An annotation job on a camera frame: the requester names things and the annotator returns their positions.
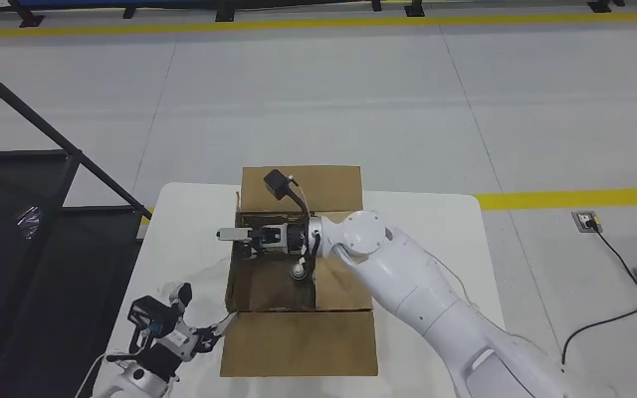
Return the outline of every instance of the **open cardboard box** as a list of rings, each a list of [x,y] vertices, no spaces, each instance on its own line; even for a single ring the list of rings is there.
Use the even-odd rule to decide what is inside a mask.
[[[236,226],[281,224],[301,217],[288,197],[277,201],[263,178],[293,174],[310,211],[340,222],[362,209],[360,168],[248,167]],[[376,376],[371,296],[336,258],[317,259],[316,281],[290,277],[294,257],[240,259],[233,248],[226,306],[239,315],[225,337],[221,376]]]

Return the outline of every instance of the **wall socket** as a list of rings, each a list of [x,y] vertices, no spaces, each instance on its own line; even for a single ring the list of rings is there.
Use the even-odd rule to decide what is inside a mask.
[[[570,214],[572,214],[573,220],[575,220],[575,225],[577,226],[577,230],[579,230],[579,232],[583,232],[585,234],[595,233],[595,230],[593,230],[592,228],[586,227],[586,221],[589,221],[589,220],[595,220],[595,222],[597,223],[597,228],[599,229],[599,232],[603,232],[603,230],[601,229],[601,224],[599,224],[599,218],[597,218],[597,215],[595,214],[594,211],[581,210],[581,211],[571,212]]]

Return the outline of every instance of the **floor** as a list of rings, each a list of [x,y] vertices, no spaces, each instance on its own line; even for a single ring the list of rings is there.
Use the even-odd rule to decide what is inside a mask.
[[[131,23],[210,17],[167,13]],[[86,23],[59,13],[46,21]],[[0,27],[14,25],[0,14]],[[238,184],[243,166],[264,164],[360,165],[367,190],[623,188],[637,183],[636,28],[2,38],[0,77],[147,206],[167,182]],[[4,103],[0,119],[0,149],[55,147]],[[120,202],[88,172],[67,200]],[[571,210],[483,213],[507,327],[555,359],[578,327],[637,306],[616,258],[577,232]],[[592,210],[636,264],[637,209]],[[568,363],[637,397],[636,329],[637,316],[589,330],[572,343]]]

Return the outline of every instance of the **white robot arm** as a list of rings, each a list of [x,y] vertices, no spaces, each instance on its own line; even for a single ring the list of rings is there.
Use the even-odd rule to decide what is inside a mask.
[[[605,386],[564,374],[456,295],[436,258],[373,212],[340,224],[310,220],[310,247],[336,253],[387,311],[411,326],[445,362],[460,398],[615,397]]]

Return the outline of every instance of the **yellow tape line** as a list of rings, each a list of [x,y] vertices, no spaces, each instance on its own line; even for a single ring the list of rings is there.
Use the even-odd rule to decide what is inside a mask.
[[[530,210],[568,207],[637,206],[637,188],[598,191],[482,193],[474,195],[483,211]],[[148,224],[143,218],[141,224]]]
[[[637,22],[637,13],[564,14],[564,15],[493,15],[425,18],[341,18],[284,21],[254,21],[207,24],[76,26],[60,28],[0,29],[0,37],[41,37],[70,35],[135,35],[160,33],[201,33],[300,28],[360,28],[380,26],[431,25],[542,25],[598,22]]]

